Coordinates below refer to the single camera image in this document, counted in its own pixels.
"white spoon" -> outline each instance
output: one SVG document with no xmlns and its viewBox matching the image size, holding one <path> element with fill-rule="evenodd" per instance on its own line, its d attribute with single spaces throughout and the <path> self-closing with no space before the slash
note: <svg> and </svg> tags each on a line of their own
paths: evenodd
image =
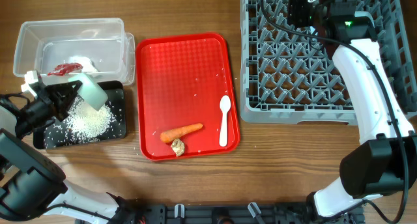
<svg viewBox="0 0 417 224">
<path fill-rule="evenodd" d="M 220 129 L 220 146 L 226 147 L 227 144 L 227 112 L 229 112 L 231 107 L 230 98 L 228 96 L 223 96 L 220 100 L 220 109 L 222 110 L 222 128 Z"/>
</svg>

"transparent container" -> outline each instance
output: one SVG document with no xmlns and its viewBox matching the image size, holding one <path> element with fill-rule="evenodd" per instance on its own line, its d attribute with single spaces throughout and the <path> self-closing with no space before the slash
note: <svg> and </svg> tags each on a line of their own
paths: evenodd
<svg viewBox="0 0 417 224">
<path fill-rule="evenodd" d="M 23 77 L 37 70 L 44 83 L 63 83 L 68 77 L 47 76 L 56 66 L 80 63 L 97 82 L 134 81 L 134 37 L 118 18 L 27 21 L 20 28 L 13 73 Z"/>
</svg>

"carrot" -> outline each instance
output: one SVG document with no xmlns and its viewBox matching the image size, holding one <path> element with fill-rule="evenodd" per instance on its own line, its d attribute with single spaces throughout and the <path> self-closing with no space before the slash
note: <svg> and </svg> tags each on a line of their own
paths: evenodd
<svg viewBox="0 0 417 224">
<path fill-rule="evenodd" d="M 172 130 L 167 130 L 165 132 L 161 133 L 161 141 L 164 143 L 170 143 L 172 141 L 174 141 L 175 139 L 179 139 L 182 136 L 186 135 L 187 133 L 191 133 L 197 130 L 200 130 L 203 127 L 203 124 L 201 123 L 197 123 L 197 124 L 192 124 L 189 126 L 183 126 L 180 128 L 175 128 Z"/>
</svg>

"dish rack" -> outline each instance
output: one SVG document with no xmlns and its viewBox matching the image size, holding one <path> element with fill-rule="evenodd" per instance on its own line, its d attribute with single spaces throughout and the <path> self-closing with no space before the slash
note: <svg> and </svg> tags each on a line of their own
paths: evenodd
<svg viewBox="0 0 417 224">
<path fill-rule="evenodd" d="M 265 0 L 287 24 L 288 0 Z M 247 122 L 336 121 L 357 124 L 343 78 L 321 44 L 269 25 L 260 0 L 240 0 L 240 116 Z M 357 0 L 374 19 L 383 66 L 407 118 L 417 115 L 417 85 L 399 0 Z M 297 31 L 311 34 L 310 28 Z"/>
</svg>

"wooden surface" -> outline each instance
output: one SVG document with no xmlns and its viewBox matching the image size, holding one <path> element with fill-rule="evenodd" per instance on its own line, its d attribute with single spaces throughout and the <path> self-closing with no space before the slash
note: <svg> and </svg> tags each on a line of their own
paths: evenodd
<svg viewBox="0 0 417 224">
<path fill-rule="evenodd" d="M 411 51 L 417 51 L 415 0 L 402 0 Z M 229 46 L 235 89 L 239 90 L 239 0 L 0 0 L 0 93 L 19 92 L 12 73 L 20 25 L 31 20 L 121 18 L 136 42 L 144 38 L 215 31 Z M 303 201 L 338 177 L 340 160 L 358 146 L 358 128 L 340 124 L 248 124 L 240 121 L 238 148 L 219 156 L 153 163 L 138 150 L 136 86 L 126 88 L 128 136 L 86 147 L 42 151 L 71 182 L 124 198 L 154 203 L 247 204 Z M 31 137 L 25 142 L 31 143 Z M 393 218 L 400 194 L 379 199 Z M 417 188 L 410 190 L 402 223 L 417 223 Z M 382 223 L 366 208 L 368 223 Z M 67 217 L 30 223 L 69 224 Z"/>
</svg>

